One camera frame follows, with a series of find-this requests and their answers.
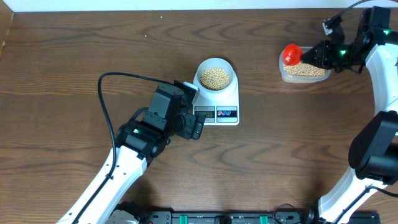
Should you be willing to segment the red plastic measuring scoop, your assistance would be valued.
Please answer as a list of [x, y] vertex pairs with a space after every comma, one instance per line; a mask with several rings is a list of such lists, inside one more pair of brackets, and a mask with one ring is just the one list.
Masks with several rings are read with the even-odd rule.
[[[286, 66], [295, 66], [300, 63], [302, 55], [303, 55], [303, 50], [301, 47], [295, 44], [289, 44], [282, 52], [282, 61]], [[286, 57], [291, 58], [290, 62], [287, 62], [285, 60]]]

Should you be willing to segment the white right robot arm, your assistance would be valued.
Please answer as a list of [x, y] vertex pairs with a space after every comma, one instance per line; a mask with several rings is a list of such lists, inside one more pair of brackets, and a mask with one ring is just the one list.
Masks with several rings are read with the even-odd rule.
[[310, 209], [307, 223], [348, 223], [352, 214], [376, 192], [395, 196], [385, 188], [397, 182], [397, 31], [389, 27], [391, 10], [365, 9], [353, 42], [346, 43], [341, 14], [323, 22], [327, 40], [301, 56], [303, 63], [337, 73], [371, 76], [375, 116], [353, 139], [349, 167], [338, 183]]

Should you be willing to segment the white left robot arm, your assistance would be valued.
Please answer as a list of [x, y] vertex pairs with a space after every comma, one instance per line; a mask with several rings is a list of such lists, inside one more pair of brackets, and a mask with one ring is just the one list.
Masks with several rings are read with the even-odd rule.
[[149, 107], [123, 124], [102, 168], [59, 223], [106, 223], [128, 188], [146, 171], [173, 135], [199, 139], [205, 117], [189, 113], [199, 95], [189, 83], [161, 83]]

